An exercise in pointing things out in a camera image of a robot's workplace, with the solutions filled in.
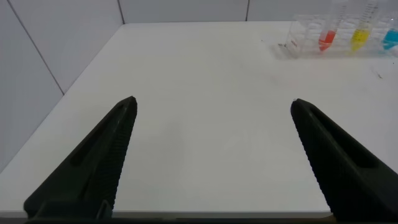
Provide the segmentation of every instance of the wall seam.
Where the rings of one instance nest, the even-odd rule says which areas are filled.
[[[122,12],[122,6],[120,5],[120,0],[118,0],[118,5],[119,5],[120,15],[122,17],[122,22],[123,22],[123,24],[126,24],[124,21],[124,16],[123,16],[123,12]]]
[[[250,0],[248,0],[248,8],[246,9],[246,20],[248,20],[248,16],[249,16],[249,7],[250,7]]]
[[[7,0],[7,2],[8,2],[8,5],[10,5],[10,8],[11,8],[12,12],[14,13],[14,15],[17,17],[17,19],[18,19],[19,23],[21,24],[22,28],[24,29],[25,33],[27,34],[28,38],[33,43],[33,46],[35,47],[37,53],[39,53],[40,58],[43,60],[44,65],[46,66],[47,70],[50,72],[51,77],[54,79],[54,81],[57,84],[58,88],[60,89],[62,95],[65,95],[65,93],[63,92],[60,84],[58,83],[57,79],[55,78],[54,74],[51,72],[51,69],[50,69],[49,65],[47,65],[47,62],[44,60],[44,57],[43,57],[42,53],[39,51],[39,48],[37,48],[35,42],[33,41],[32,37],[28,33],[24,23],[22,22],[22,20],[18,16],[17,11],[14,9],[14,6],[11,4],[10,0]]]

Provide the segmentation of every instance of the table surface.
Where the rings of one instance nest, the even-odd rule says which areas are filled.
[[[121,99],[138,114],[116,217],[325,217],[290,105],[318,106],[398,170],[395,59],[294,60],[289,22],[128,24],[0,174],[0,214],[24,200]]]

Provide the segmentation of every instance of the red liquid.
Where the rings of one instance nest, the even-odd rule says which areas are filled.
[[[321,38],[319,38],[319,49],[321,51],[324,51],[326,49],[328,49],[331,46],[331,43],[333,43],[333,39],[335,38],[336,32],[333,30],[329,30],[328,34],[326,35],[325,40],[321,40]]]

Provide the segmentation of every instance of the yellow test tube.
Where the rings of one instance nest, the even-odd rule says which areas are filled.
[[[379,14],[380,3],[382,0],[368,0],[364,12],[359,20],[358,28],[354,31],[351,39],[351,51],[356,52],[363,46],[369,39],[372,31],[372,26]]]

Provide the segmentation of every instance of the yellow liquid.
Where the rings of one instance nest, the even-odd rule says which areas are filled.
[[[366,44],[366,41],[368,41],[370,34],[371,32],[369,30],[357,29],[351,39],[351,51],[355,52],[363,47]]]

